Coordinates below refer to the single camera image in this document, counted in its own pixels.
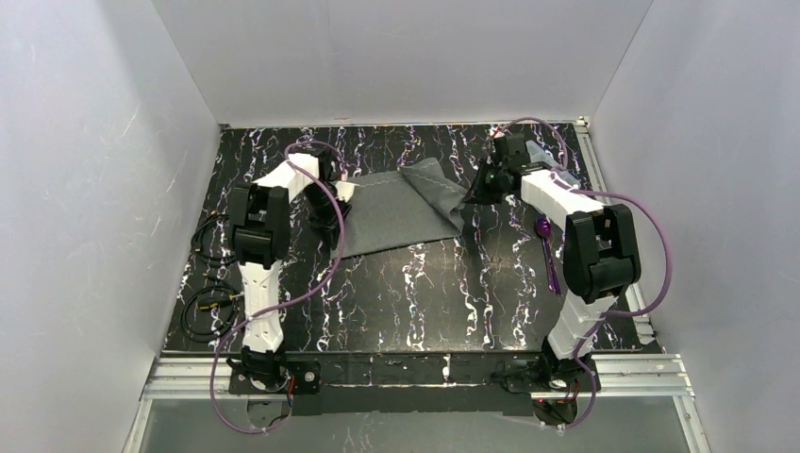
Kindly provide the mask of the grey fabric napkin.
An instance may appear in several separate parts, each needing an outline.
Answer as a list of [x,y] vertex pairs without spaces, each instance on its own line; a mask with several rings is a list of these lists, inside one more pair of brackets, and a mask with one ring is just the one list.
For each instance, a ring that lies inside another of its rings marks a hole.
[[358,176],[345,219],[343,255],[351,258],[457,237],[467,190],[428,158],[395,171]]

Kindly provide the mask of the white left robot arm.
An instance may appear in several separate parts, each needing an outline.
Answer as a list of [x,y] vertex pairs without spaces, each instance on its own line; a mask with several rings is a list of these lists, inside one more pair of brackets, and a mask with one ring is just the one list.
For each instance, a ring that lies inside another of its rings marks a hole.
[[[274,354],[284,341],[279,312],[318,293],[343,258],[345,219],[355,186],[341,179],[337,149],[318,141],[293,143],[268,174],[232,190],[227,201],[229,247],[242,276],[242,350]],[[328,274],[304,295],[280,303],[279,275],[289,253],[291,202],[302,194],[311,225],[337,254]]]

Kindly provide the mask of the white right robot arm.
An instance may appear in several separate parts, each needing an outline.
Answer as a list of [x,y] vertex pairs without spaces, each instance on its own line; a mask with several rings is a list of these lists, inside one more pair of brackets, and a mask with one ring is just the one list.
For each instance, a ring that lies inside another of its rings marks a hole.
[[562,231],[567,292],[544,350],[557,360],[582,358],[592,350],[592,329],[641,276],[632,212],[569,185],[551,165],[532,158],[520,134],[498,134],[492,144],[465,201],[491,205],[514,194]]

